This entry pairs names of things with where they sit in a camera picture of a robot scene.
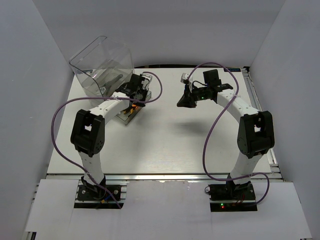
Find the black adjustable wrench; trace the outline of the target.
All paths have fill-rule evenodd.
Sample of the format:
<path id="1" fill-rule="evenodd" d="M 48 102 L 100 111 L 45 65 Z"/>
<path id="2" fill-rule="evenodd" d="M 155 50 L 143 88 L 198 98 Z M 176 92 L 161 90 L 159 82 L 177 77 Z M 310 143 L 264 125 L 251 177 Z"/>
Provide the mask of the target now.
<path id="1" fill-rule="evenodd" d="M 117 75 L 116 77 L 114 77 L 112 80 L 106 82 L 106 83 L 100 88 L 102 95 L 103 95 L 103 96 L 106 96 L 106 95 L 110 92 L 112 86 L 113 86 L 116 82 L 118 82 L 122 77 L 123 77 L 123 75 L 122 75 L 122 74 L 119 74 L 119 75 Z"/>

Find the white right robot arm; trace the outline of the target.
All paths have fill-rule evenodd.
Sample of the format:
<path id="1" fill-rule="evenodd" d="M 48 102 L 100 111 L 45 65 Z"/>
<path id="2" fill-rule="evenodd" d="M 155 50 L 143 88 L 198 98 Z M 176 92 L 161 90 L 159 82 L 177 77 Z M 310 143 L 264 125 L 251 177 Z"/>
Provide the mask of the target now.
<path id="1" fill-rule="evenodd" d="M 239 155 L 225 187 L 226 195 L 236 200 L 249 186 L 258 161 L 275 145 L 273 117 L 269 111 L 259 111 L 245 102 L 230 84 L 222 83 L 218 70 L 203 72 L 203 78 L 202 86 L 196 87 L 189 74 L 182 74 L 184 92 L 177 106 L 195 108 L 199 101 L 212 100 L 238 122 Z"/>

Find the clear plastic drawer cabinet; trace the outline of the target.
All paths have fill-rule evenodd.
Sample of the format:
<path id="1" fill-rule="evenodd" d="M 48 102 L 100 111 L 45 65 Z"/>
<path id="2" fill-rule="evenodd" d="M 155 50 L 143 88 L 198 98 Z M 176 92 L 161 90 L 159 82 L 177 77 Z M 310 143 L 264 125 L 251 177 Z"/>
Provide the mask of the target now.
<path id="1" fill-rule="evenodd" d="M 134 73 L 130 49 L 104 35 L 98 36 L 72 56 L 69 65 L 88 97 L 110 97 Z M 111 87 L 107 95 L 102 95 L 100 88 L 120 74 L 123 77 Z"/>

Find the orange handled combination pliers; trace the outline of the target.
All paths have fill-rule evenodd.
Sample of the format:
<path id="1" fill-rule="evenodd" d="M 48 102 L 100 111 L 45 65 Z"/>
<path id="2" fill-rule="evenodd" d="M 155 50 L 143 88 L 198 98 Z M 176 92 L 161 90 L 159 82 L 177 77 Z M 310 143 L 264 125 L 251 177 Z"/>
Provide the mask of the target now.
<path id="1" fill-rule="evenodd" d="M 138 106 L 133 104 L 133 105 L 129 106 L 128 108 L 124 109 L 123 114 L 130 116 L 131 114 L 133 114 L 136 111 L 137 108 L 138 108 Z"/>

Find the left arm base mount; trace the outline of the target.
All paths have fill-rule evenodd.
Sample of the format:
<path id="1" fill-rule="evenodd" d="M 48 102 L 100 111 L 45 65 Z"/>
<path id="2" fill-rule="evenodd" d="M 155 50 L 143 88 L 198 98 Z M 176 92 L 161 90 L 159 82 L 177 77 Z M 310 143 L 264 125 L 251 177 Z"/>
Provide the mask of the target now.
<path id="1" fill-rule="evenodd" d="M 82 176 L 77 187 L 74 208 L 75 209 L 117 209 L 123 207 L 126 199 L 127 186 L 121 184 L 106 184 L 106 180 L 101 185 L 107 188 L 118 202 L 117 205 L 113 197 L 99 186 L 89 184 Z"/>

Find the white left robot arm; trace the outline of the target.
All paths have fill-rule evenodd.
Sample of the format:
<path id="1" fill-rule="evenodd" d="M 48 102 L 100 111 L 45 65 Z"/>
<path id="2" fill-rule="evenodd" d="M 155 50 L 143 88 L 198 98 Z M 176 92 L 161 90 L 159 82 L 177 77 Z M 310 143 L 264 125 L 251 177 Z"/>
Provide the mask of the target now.
<path id="1" fill-rule="evenodd" d="M 105 139 L 105 126 L 116 115 L 130 111 L 134 106 L 144 107 L 152 77 L 145 73 L 132 74 L 128 82 L 120 85 L 114 93 L 98 106 L 76 113 L 70 141 L 81 158 L 86 172 L 82 184 L 96 200 L 106 195 L 106 178 L 102 171 L 100 151 Z"/>

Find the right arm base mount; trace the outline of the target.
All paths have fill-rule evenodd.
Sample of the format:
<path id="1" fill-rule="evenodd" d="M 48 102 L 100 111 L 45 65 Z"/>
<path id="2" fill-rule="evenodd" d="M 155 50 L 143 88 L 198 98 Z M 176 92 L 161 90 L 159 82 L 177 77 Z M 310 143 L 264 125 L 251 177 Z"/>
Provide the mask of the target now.
<path id="1" fill-rule="evenodd" d="M 226 184 L 210 184 L 204 188 L 204 192 L 209 196 L 212 213 L 258 211 L 252 184 L 237 191 L 231 191 Z"/>

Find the smoked plastic drawer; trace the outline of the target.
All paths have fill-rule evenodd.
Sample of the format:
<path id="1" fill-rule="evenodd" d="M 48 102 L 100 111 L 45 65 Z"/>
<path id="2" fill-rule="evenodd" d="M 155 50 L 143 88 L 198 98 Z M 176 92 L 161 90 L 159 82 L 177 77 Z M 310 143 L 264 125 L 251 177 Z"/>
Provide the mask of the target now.
<path id="1" fill-rule="evenodd" d="M 137 91 L 129 91 L 125 93 L 126 98 L 139 100 L 142 102 L 147 102 L 151 99 L 152 93 L 150 90 L 137 90 Z M 128 125 L 128 123 L 136 116 L 136 114 L 145 107 L 145 103 L 140 102 L 130 102 L 129 107 L 119 112 L 114 118 L 120 121 L 124 125 Z"/>

